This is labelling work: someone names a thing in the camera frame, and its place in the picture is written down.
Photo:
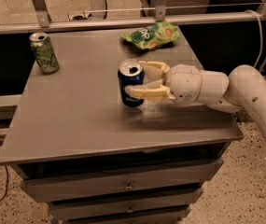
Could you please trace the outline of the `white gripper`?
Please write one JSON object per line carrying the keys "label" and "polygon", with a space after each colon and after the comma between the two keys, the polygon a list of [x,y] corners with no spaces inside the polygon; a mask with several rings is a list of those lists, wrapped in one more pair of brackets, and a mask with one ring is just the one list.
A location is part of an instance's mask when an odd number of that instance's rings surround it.
{"label": "white gripper", "polygon": [[164,62],[140,61],[145,71],[145,85],[128,85],[124,91],[132,98],[160,103],[171,100],[188,105],[196,101],[201,89],[201,72],[191,65],[170,66]]}

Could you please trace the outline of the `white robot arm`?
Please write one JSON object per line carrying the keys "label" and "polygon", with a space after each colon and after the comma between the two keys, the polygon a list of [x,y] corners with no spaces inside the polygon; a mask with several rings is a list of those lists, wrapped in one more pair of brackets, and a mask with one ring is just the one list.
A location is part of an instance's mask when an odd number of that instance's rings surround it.
{"label": "white robot arm", "polygon": [[266,141],[266,79],[254,67],[240,65],[230,74],[206,71],[193,65],[173,67],[162,62],[145,62],[145,85],[126,85],[125,92],[151,102],[200,103],[217,111],[245,110]]}

